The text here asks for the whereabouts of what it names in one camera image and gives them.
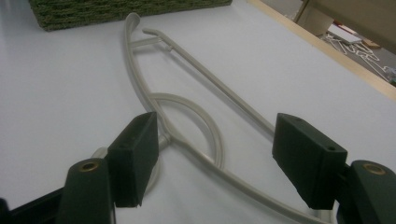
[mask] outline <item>white table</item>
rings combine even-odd
[[[71,165],[108,147],[145,110],[128,78],[123,21],[46,33],[27,1],[1,1],[0,10],[0,197],[12,209],[62,187]],[[394,101],[250,3],[146,17],[138,36],[142,27],[169,35],[274,125],[279,112],[301,117],[348,150],[348,163],[370,160],[396,170]],[[228,170],[313,214],[272,159],[263,132],[167,54],[154,47],[136,53],[151,89],[203,107],[222,131]],[[211,155],[202,122],[163,105]],[[293,223],[219,180],[183,148],[170,146],[161,161],[155,189],[142,207],[117,209],[118,223]]]

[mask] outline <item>floor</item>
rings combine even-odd
[[[262,0],[266,5],[275,9],[285,17],[293,20],[303,1],[300,0]],[[387,51],[386,49],[373,49],[373,54],[378,58],[378,61],[367,62],[360,56],[348,50],[344,50],[341,45],[335,41],[332,43],[333,47],[355,62],[359,63],[366,69],[370,70],[377,76],[385,79],[387,82],[396,81],[396,55]]]

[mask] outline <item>wicker basket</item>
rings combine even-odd
[[[38,24],[46,31],[105,21],[205,7],[228,6],[233,0],[29,0]]]

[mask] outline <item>gray floor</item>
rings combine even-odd
[[[300,0],[262,0],[266,5],[275,9],[280,14],[284,15],[285,17],[293,20],[296,16],[298,9],[300,8],[303,1]],[[385,73],[380,67],[384,68],[384,66],[396,68],[396,55],[390,53],[386,49],[373,49],[374,54],[379,58],[378,62],[375,62],[379,65],[379,67],[373,63],[371,65],[375,68],[373,69],[372,66],[367,64],[364,60],[362,60],[359,56],[348,52],[347,56],[354,60],[355,62],[361,64],[366,69],[370,70],[377,76],[381,78],[390,79],[392,74]]]

